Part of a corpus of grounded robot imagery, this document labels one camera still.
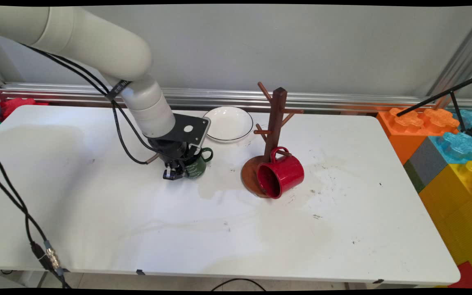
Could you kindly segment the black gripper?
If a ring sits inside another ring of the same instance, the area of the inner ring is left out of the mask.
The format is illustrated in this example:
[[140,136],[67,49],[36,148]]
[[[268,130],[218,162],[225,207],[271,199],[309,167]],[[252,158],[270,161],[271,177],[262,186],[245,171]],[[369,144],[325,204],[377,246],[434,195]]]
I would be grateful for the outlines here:
[[165,163],[163,172],[165,180],[174,181],[183,178],[186,174],[185,166],[191,166],[199,158],[199,148],[187,142],[149,138],[149,145],[155,150],[170,155],[170,157],[162,154],[157,155],[157,159],[161,159]]

